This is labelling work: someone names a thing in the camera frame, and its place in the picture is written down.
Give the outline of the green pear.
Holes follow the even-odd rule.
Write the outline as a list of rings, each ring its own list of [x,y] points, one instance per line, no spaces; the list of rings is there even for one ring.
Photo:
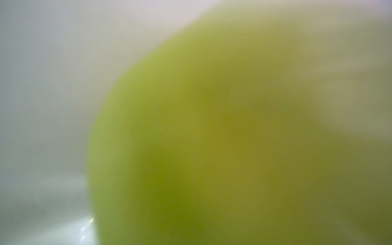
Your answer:
[[[114,85],[99,245],[389,245],[391,1],[223,1]]]

